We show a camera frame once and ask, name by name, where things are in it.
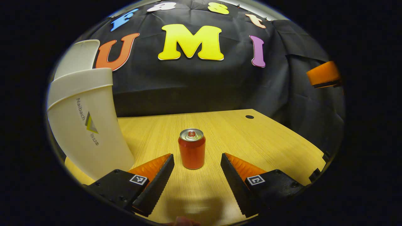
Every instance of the blue letter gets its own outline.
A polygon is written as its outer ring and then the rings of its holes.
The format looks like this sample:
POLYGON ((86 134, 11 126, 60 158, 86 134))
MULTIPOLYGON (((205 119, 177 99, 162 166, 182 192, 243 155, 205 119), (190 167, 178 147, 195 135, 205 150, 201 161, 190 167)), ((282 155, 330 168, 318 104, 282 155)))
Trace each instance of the blue letter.
POLYGON ((116 28, 118 28, 119 26, 127 23, 127 21, 129 20, 129 18, 131 18, 134 14, 133 12, 137 11, 138 9, 134 9, 126 14, 124 14, 124 16, 119 17, 117 20, 113 21, 113 28, 110 31, 114 31, 116 28))

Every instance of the foam letter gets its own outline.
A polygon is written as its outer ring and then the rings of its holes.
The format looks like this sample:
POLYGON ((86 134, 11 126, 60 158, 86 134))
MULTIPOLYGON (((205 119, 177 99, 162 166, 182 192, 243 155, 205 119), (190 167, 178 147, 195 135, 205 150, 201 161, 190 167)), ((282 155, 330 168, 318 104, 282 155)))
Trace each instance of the foam letter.
POLYGON ((166 31, 165 46, 163 52, 158 55, 160 60, 174 60, 180 57, 176 50, 178 43, 188 58, 192 58, 198 46, 202 43, 198 57, 203 60, 223 60, 224 55, 219 49, 218 27, 203 26, 195 35, 182 24, 170 24, 162 27, 166 31))
POLYGON ((130 12, 124 14, 123 16, 119 17, 115 21, 112 22, 113 28, 110 31, 116 30, 119 26, 128 22, 128 20, 134 15, 133 12, 137 11, 138 9, 133 9, 130 12))
POLYGON ((212 12, 217 12, 221 14, 229 14, 229 11, 227 10, 227 7, 225 5, 215 3, 215 2, 210 2, 208 3, 208 9, 211 10, 212 12))
POLYGON ((266 27, 262 25, 260 22, 262 22, 261 19, 258 19, 255 15, 252 14, 246 14, 246 16, 250 17, 251 22, 255 24, 257 27, 265 29, 266 27))
POLYGON ((101 47, 99 47, 99 54, 98 59, 96 60, 95 68, 111 68, 112 71, 119 69, 128 60, 134 39, 138 36, 139 33, 124 36, 121 39, 123 41, 123 46, 121 47, 120 55, 115 61, 112 62, 109 62, 107 59, 109 57, 112 45, 114 45, 117 41, 113 40, 101 45, 101 47))
POLYGON ((254 46, 254 58, 251 60, 251 63, 254 66, 265 68, 264 55, 263 55, 264 41, 253 35, 250 35, 249 37, 251 38, 254 46))
POLYGON ((161 4, 157 4, 157 5, 153 6, 152 8, 148 9, 147 12, 173 9, 173 8, 175 8, 175 5, 176 5, 175 2, 161 3, 161 4))

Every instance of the orange object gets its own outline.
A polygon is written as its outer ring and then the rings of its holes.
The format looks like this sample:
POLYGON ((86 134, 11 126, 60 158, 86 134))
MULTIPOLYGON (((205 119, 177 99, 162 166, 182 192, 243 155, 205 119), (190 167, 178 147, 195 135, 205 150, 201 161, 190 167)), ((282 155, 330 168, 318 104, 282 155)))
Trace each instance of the orange object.
POLYGON ((247 177, 257 176, 266 173, 265 170, 256 167, 255 165, 248 163, 238 157, 225 152, 226 157, 229 159, 232 166, 236 169, 236 172, 242 178, 243 182, 247 177))
POLYGON ((315 86, 315 88, 334 86, 340 80, 338 68, 333 61, 328 61, 311 69, 307 72, 307 76, 310 84, 315 86))
POLYGON ((198 169, 205 162, 205 136, 199 129, 185 129, 178 138, 183 166, 198 169))
POLYGON ((96 60, 95 68, 111 68, 112 71, 119 69, 123 66, 128 57, 130 56, 131 47, 134 43, 134 39, 139 36, 139 33, 126 35, 121 40, 123 46, 121 47, 120 56, 114 61, 108 61, 110 49, 117 42, 117 40, 108 41, 99 47, 98 59, 96 60))
POLYGON ((149 183, 148 183, 148 185, 149 185, 152 182, 152 180, 155 178, 155 176, 158 174, 159 170, 165 164, 166 160, 169 158, 170 155, 171 155, 171 153, 163 155, 159 158, 153 159, 149 162, 146 162, 140 166, 137 166, 137 167, 129 170, 128 172, 132 173, 132 174, 147 177, 149 180, 149 183))

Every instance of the black backdrop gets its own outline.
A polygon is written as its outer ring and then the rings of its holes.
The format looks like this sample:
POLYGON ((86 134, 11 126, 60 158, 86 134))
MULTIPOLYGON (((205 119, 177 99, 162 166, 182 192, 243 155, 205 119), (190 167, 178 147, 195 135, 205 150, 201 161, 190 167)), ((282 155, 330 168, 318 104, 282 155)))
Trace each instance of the black backdrop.
MULTIPOLYGON (((3 113, 10 143, 3 153, 13 154, 3 160, 4 224, 141 225, 74 183, 51 154, 43 126, 45 89, 54 62, 100 18, 128 3, 4 3, 9 9, 4 13, 8 22, 3 23, 3 37, 10 73, 4 76, 3 113)), ((330 167, 292 206, 271 210, 254 225, 395 225, 401 198, 398 177, 392 174, 401 165, 394 147, 396 5, 275 0, 269 4, 309 31, 337 62, 345 82, 345 139, 330 167)))

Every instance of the finger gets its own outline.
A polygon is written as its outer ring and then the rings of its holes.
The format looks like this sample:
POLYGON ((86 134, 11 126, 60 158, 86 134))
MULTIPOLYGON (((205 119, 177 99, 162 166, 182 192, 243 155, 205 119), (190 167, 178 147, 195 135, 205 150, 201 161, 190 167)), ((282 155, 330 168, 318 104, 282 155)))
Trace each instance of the finger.
POLYGON ((201 223, 198 221, 191 220, 191 223, 193 224, 193 226, 201 226, 201 223))
POLYGON ((173 226, 193 226, 191 220, 185 217, 177 217, 173 226))

